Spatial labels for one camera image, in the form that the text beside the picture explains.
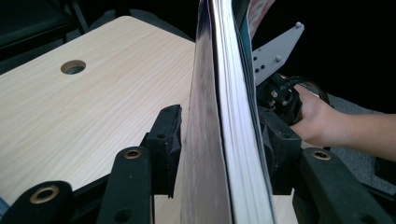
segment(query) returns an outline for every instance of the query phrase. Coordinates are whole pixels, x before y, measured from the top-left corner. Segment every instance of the book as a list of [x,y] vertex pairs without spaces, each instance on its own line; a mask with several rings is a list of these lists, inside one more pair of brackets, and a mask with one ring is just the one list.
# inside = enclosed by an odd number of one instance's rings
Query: book
[[251,36],[271,5],[200,1],[182,223],[276,223],[251,61]]

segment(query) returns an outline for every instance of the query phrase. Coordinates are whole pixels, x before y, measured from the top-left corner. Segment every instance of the light wood surface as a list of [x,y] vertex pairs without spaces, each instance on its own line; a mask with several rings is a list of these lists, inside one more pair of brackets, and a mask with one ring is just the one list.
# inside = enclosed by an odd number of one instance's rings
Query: light wood surface
[[[160,110],[182,106],[187,125],[194,43],[121,17],[0,76],[0,197],[49,180],[83,187],[138,146]],[[86,68],[66,75],[61,66]],[[175,198],[155,197],[156,223],[180,223],[183,151]],[[290,197],[274,197],[279,223],[296,223]]]

